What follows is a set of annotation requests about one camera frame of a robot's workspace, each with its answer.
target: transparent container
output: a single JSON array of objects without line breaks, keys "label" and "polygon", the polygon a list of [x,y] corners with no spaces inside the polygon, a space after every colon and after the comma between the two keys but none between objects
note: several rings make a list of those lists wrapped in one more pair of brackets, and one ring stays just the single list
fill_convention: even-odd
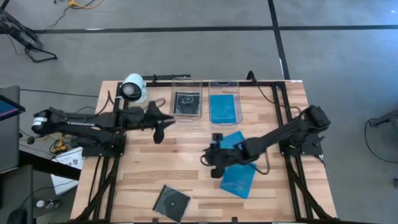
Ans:
[{"label": "transparent container", "polygon": [[202,108],[202,81],[193,78],[174,78],[170,114],[179,125],[195,126],[199,124]]},{"label": "transparent container", "polygon": [[233,80],[209,82],[209,115],[216,129],[235,128],[243,120],[239,83]]}]

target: cd case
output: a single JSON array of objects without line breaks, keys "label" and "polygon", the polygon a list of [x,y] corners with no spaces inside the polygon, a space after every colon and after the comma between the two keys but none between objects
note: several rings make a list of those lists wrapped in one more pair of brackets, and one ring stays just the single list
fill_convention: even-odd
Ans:
[{"label": "cd case", "polygon": [[188,195],[165,185],[152,210],[180,223],[190,200]]},{"label": "cd case", "polygon": [[200,115],[200,93],[175,92],[174,114]]}]

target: computer screen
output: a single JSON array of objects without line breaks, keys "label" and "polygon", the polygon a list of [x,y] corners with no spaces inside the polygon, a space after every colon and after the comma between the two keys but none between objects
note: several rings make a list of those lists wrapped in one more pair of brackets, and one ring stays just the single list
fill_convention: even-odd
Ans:
[{"label": "computer screen", "polygon": [[18,115],[25,111],[25,108],[12,100],[0,95],[0,121]]}]

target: wooden plank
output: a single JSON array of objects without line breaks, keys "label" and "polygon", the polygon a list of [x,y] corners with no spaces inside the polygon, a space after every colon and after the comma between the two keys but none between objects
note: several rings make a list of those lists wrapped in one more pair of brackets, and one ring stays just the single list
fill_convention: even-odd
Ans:
[{"label": "wooden plank", "polygon": [[[108,90],[115,94],[116,85],[116,81],[103,82],[97,111],[105,104]],[[308,102],[303,83],[286,82],[286,86],[290,105],[306,108]],[[261,89],[268,99],[273,100],[271,88],[262,86]],[[148,88],[150,99],[166,97],[165,105],[160,108],[163,113],[170,112],[170,91],[171,87]],[[203,87],[203,115],[197,126],[175,124],[165,131],[165,139],[159,145],[153,143],[151,130],[127,132],[126,150],[118,171],[112,222],[151,222],[154,217],[161,222],[170,222],[152,211],[164,184],[191,196],[183,222],[230,222],[231,217],[238,217],[241,222],[294,220],[285,161],[279,154],[277,144],[268,148],[269,175],[255,175],[248,199],[221,190],[221,180],[212,179],[210,168],[200,164],[202,150],[208,147],[213,132],[227,135],[240,130],[248,138],[262,136],[278,127],[274,105],[266,101],[256,87],[241,87],[239,91],[243,121],[235,129],[211,128],[208,90]],[[107,105],[106,111],[111,110],[112,106]],[[298,111],[292,109],[292,114],[295,116]],[[325,211],[335,216],[323,164],[311,156],[303,156],[302,160],[309,190]],[[85,161],[71,218],[78,216],[87,205],[95,163],[96,158]],[[256,164],[260,169],[266,169],[264,155]],[[100,217],[104,216],[105,205],[106,200],[103,200]]]}]

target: black cable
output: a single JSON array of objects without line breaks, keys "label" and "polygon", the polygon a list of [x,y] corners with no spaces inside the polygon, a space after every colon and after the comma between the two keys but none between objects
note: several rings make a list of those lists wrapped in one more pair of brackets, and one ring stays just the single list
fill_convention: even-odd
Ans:
[{"label": "black cable", "polygon": [[256,170],[258,173],[261,175],[267,175],[269,171],[271,170],[271,166],[269,165],[269,159],[268,159],[268,151],[266,150],[266,161],[267,161],[267,170],[265,172],[259,170],[254,164],[249,164],[251,167],[253,167],[254,170]]},{"label": "black cable", "polygon": [[54,188],[59,187],[59,186],[61,186],[61,185],[70,184],[70,183],[72,183],[73,181],[75,181],[75,180],[71,180],[71,181],[69,181],[69,182],[67,182],[67,183],[64,183],[64,184],[58,184],[58,185],[56,185],[56,186],[54,186],[54,187],[42,187],[42,188],[40,188],[40,189],[37,189],[37,190],[33,191],[28,197],[25,198],[25,200],[22,202],[22,204],[20,205],[19,208],[22,208],[22,207],[24,206],[26,200],[28,200],[31,196],[33,196],[34,193],[36,193],[36,192],[38,192],[38,191],[40,191],[40,190],[43,190],[43,189],[54,189]]},{"label": "black cable", "polygon": [[51,151],[51,148],[54,148],[55,145],[58,144],[58,142],[59,142],[59,139],[56,139],[56,140],[50,145],[50,147],[49,147],[49,153],[51,153],[53,157],[55,157],[54,154],[56,154],[56,153],[53,152],[53,151]]},{"label": "black cable", "polygon": [[56,92],[56,91],[47,91],[47,90],[30,90],[30,89],[21,89],[21,91],[32,91],[32,92],[38,92],[38,93],[53,93],[53,94],[59,94],[59,95],[68,95],[68,96],[85,96],[85,97],[98,98],[98,96],[94,96],[94,95],[84,95],[84,94],[74,94],[74,93],[61,93],[61,92]]},{"label": "black cable", "polygon": [[368,139],[366,138],[366,127],[368,126],[368,123],[369,123],[369,125],[371,124],[371,121],[372,121],[372,120],[375,120],[375,119],[369,119],[369,120],[367,120],[366,123],[365,123],[364,137],[365,137],[366,146],[368,147],[369,151],[371,151],[371,153],[372,153],[374,156],[376,156],[378,159],[380,159],[381,161],[390,162],[390,163],[394,163],[394,164],[398,164],[398,161],[388,161],[388,160],[386,160],[386,159],[380,158],[380,157],[379,157],[378,155],[376,155],[376,153],[374,153],[373,150],[370,148],[369,143],[368,143]]},{"label": "black cable", "polygon": [[18,55],[18,56],[25,55],[26,53],[24,53],[24,54],[19,54],[19,53],[17,52],[17,48],[15,47],[15,44],[14,44],[13,41],[11,40],[10,36],[9,36],[7,33],[6,33],[6,35],[7,35],[8,39],[10,40],[10,42],[11,42],[11,44],[12,44],[12,47],[14,48],[15,54]]},{"label": "black cable", "polygon": [[[166,99],[165,98],[159,98],[159,99],[155,100],[155,105],[158,108],[162,107],[165,104],[166,104]],[[146,110],[146,109],[148,109],[148,106],[144,106],[142,109]]]},{"label": "black cable", "polygon": [[82,107],[82,108],[78,109],[75,113],[79,113],[79,112],[81,112],[82,110],[84,110],[86,108],[91,108],[91,109],[95,110],[95,107],[93,107],[93,106],[85,106],[85,107]]},{"label": "black cable", "polygon": [[[261,90],[260,86],[258,85],[258,83],[257,83],[256,85],[257,85],[257,88],[260,90],[262,96],[263,96],[268,102],[270,102],[270,103],[272,103],[272,104],[275,104],[275,102],[273,102],[273,101],[271,101],[270,99],[268,99],[267,96],[262,92],[262,90]],[[301,113],[301,109],[300,109],[298,106],[291,106],[291,107],[289,107],[289,109],[292,109],[292,108],[297,109],[298,112]]]},{"label": "black cable", "polygon": [[23,147],[25,147],[25,148],[27,148],[27,149],[31,149],[31,150],[35,150],[35,151],[38,151],[38,152],[43,152],[43,153],[46,153],[47,155],[50,155],[51,157],[53,157],[54,155],[53,154],[50,154],[50,153],[48,153],[48,152],[45,152],[45,151],[43,151],[43,150],[40,150],[40,149],[34,149],[34,148],[32,148],[32,147],[29,147],[29,146],[25,146],[25,145],[23,145],[23,144],[19,144],[20,146],[23,146]]},{"label": "black cable", "polygon": [[73,119],[85,119],[85,120],[88,120],[88,119],[95,118],[98,115],[100,115],[105,110],[105,108],[108,105],[110,99],[111,99],[111,93],[108,90],[108,98],[106,99],[105,105],[102,107],[102,109],[98,113],[94,114],[93,116],[87,117],[87,118],[82,118],[82,117],[78,117],[78,116],[64,116],[62,114],[59,114],[56,111],[53,111],[53,113],[55,113],[56,115],[58,115],[61,118],[73,118]]},{"label": "black cable", "polygon": [[90,194],[88,195],[87,206],[90,205],[91,195],[93,194],[94,183],[95,183],[95,179],[96,179],[96,176],[97,176],[97,170],[98,170],[98,166],[99,166],[99,164],[100,164],[100,160],[101,160],[101,156],[98,156],[97,164],[95,165],[95,171],[94,171],[94,176],[93,176],[93,182],[91,183]]},{"label": "black cable", "polygon": [[22,132],[23,134],[25,134],[25,135],[28,136],[28,137],[33,137],[32,135],[27,134],[27,133],[26,133],[25,131],[23,131],[21,128],[19,129],[19,131]]},{"label": "black cable", "polygon": [[39,33],[39,34],[37,35],[37,37],[39,37],[40,35],[42,35],[49,27],[51,27],[51,26],[56,26],[56,25],[58,24],[58,22],[59,22],[62,18],[65,17],[65,14],[66,14],[66,12],[67,12],[68,9],[70,9],[70,6],[67,7],[67,8],[65,8],[65,10],[63,11],[62,16],[59,17],[59,18],[57,19],[57,21],[55,21],[54,24],[50,24],[50,25],[48,25],[46,28],[44,28],[44,30],[43,30],[41,33]]}]

